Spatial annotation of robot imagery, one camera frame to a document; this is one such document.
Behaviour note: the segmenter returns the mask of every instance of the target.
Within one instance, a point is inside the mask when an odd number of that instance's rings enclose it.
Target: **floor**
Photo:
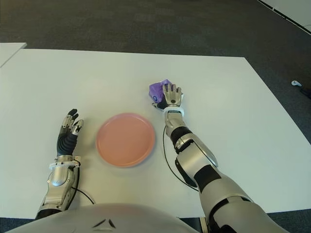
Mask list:
[[[256,0],[1,0],[0,42],[27,48],[245,57],[311,142],[311,36]],[[311,232],[311,211],[271,214]],[[3,226],[24,223],[1,219]]]

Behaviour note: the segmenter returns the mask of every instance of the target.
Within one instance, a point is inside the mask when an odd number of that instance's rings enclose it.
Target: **black cable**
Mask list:
[[[80,167],[78,167],[78,182],[77,182],[77,187],[78,187],[78,184],[79,184],[79,178],[80,178]],[[89,199],[89,201],[94,205],[95,204],[95,202],[85,193],[85,192],[83,192],[82,190],[80,190],[80,189],[78,189],[78,188],[74,188],[74,187],[72,187],[74,190],[76,190],[76,191],[78,191],[78,192],[80,192],[80,193],[82,193],[84,196],[86,196],[87,197],[87,199]]]
[[[185,184],[186,186],[188,186],[189,188],[192,188],[193,190],[199,192],[199,190],[197,190],[196,188],[193,188],[192,186],[190,186],[189,184],[187,184],[186,182],[184,182],[182,179],[180,179],[176,174],[175,172],[173,172],[169,162],[167,161],[167,158],[166,158],[166,152],[165,152],[165,143],[164,143],[164,135],[165,135],[165,129],[166,129],[166,126],[164,127],[164,130],[163,130],[163,137],[162,137],[162,140],[163,140],[163,151],[164,151],[164,157],[165,157],[165,161],[167,163],[167,166],[169,167],[169,169],[171,170],[171,172],[173,173],[173,175],[180,180],[180,182],[182,182],[183,184]]]
[[[72,188],[75,189],[75,190],[77,190],[78,192],[82,193],[84,196],[86,196],[87,199],[89,199],[89,201],[90,201],[93,205],[95,204],[95,202],[94,202],[85,192],[83,192],[82,190],[80,190],[80,189],[78,189],[78,188],[74,188],[74,187],[72,187]]]

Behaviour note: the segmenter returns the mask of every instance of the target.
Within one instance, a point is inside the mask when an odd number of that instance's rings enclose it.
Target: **purple cloth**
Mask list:
[[[154,100],[155,103],[160,103],[163,98],[162,85],[171,83],[169,80],[163,80],[159,83],[154,83],[149,86],[149,96]]]

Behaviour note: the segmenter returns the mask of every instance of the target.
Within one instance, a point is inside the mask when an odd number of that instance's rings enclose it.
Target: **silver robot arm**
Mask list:
[[[263,209],[229,177],[221,173],[208,147],[185,125],[181,89],[163,86],[166,135],[177,153],[176,167],[185,182],[198,187],[211,233],[284,233]]]
[[[72,155],[83,120],[72,109],[65,117],[57,140],[57,158],[50,164],[48,191],[35,219],[41,219],[67,210],[75,196],[80,176],[80,157]]]

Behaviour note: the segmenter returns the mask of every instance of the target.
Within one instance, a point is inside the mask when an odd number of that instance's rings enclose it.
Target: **pink plate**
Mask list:
[[[151,123],[134,113],[122,113],[107,120],[99,129],[96,148],[108,163],[129,167],[142,162],[155,143]]]

